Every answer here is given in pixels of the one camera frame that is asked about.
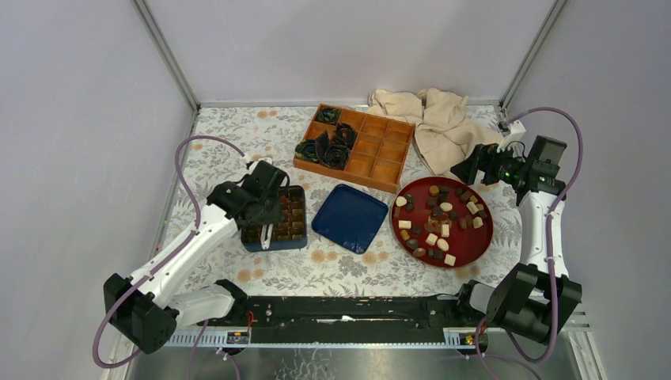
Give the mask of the silver serving tongs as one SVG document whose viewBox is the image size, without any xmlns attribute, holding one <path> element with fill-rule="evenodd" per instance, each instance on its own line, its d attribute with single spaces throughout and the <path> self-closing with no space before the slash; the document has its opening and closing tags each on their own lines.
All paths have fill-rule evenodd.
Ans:
<svg viewBox="0 0 671 380">
<path fill-rule="evenodd" d="M 273 225 L 272 224 L 263 225 L 261 227 L 260 244 L 261 244 L 261 249 L 264 250 L 264 251 L 269 250 L 269 248 L 271 247 L 272 232 L 273 232 Z"/>
</svg>

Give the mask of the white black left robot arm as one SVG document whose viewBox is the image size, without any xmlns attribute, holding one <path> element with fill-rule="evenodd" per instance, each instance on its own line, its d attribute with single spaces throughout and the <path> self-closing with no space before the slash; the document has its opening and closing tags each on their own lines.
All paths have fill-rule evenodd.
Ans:
<svg viewBox="0 0 671 380">
<path fill-rule="evenodd" d="M 239 230 L 280 222 L 280 193 L 289 183 L 288 174 L 264 158 L 249 163 L 240 180 L 216 185 L 193 227 L 129 276 L 113 274 L 105 281 L 108 323 L 139 351 L 151 354 L 180 327 L 211 318 L 226 325 L 241 322 L 244 302 L 222 285 L 188 293 L 178 290 L 213 248 Z"/>
</svg>

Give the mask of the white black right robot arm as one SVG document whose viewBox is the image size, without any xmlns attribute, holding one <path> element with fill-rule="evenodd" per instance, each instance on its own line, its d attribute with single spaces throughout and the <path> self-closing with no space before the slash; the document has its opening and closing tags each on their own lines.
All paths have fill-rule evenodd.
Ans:
<svg viewBox="0 0 671 380">
<path fill-rule="evenodd" d="M 582 299 L 582 287 L 570 280 L 562 251 L 562 216 L 569 181 L 557 179 L 566 143 L 538 136 L 527 157 L 517 157 L 498 144 L 478 144 L 452 174 L 473 184 L 483 173 L 483 184 L 504 182 L 512 187 L 521 215 L 520 260 L 497 286 L 475 280 L 459 291 L 453 313 L 462 325 L 483 317 L 491 327 L 535 341 L 555 344 L 560 329 Z"/>
</svg>

